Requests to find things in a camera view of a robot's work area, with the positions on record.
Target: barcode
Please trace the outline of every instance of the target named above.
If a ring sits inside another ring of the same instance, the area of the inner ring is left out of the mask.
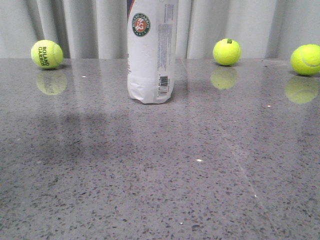
[[[166,96],[169,92],[170,80],[168,76],[160,76],[158,82],[158,96]]]

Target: white curtain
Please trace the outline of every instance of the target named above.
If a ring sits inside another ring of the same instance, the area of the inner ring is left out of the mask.
[[[287,59],[319,44],[320,0],[179,0],[176,57],[212,58],[223,38],[242,58]],[[66,58],[126,58],[126,0],[0,0],[0,58],[30,58],[41,39]]]

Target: gray speckled countertop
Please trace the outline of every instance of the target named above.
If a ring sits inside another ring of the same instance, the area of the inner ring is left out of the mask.
[[[319,74],[177,60],[144,105],[123,59],[0,66],[1,240],[320,239]]]

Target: plastic bottle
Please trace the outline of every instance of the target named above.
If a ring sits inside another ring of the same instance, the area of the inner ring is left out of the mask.
[[[129,95],[164,103],[174,88],[178,0],[127,0],[127,9]]]

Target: terrazzo surface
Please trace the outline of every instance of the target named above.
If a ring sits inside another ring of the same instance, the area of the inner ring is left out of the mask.
[[[177,60],[155,105],[124,59],[0,65],[0,240],[320,239],[319,74]]]

